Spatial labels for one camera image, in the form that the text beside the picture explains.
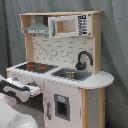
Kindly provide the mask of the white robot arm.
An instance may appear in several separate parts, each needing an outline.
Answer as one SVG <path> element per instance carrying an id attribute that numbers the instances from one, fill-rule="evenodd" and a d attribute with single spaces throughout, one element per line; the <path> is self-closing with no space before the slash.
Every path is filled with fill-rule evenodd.
<path id="1" fill-rule="evenodd" d="M 26 102 L 29 97 L 28 87 L 19 86 L 18 82 L 0 75 L 0 128 L 39 128 L 31 115 L 14 108 L 18 101 Z"/>

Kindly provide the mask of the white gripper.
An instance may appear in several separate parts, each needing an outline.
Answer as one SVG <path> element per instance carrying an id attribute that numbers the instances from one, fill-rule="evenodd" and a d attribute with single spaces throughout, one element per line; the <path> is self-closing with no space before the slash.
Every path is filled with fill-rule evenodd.
<path id="1" fill-rule="evenodd" d="M 30 96 L 35 97 L 41 93 L 41 90 L 39 87 L 30 86 Z"/>

